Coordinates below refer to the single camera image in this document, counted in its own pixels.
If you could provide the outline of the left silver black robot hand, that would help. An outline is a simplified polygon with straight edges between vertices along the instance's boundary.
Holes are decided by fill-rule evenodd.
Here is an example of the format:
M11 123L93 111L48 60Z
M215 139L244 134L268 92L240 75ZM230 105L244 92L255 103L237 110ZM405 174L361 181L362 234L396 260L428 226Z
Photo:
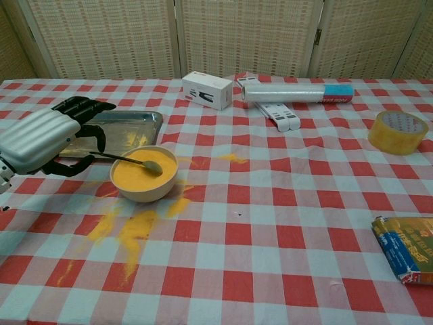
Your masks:
M52 108L37 110L1 132L1 170L18 175L42 171L72 177L82 173L95 160L89 154L74 165L56 161L60 152L79 137L95 137L103 152L106 136L101 127L88 122L116 105L87 97L72 96Z

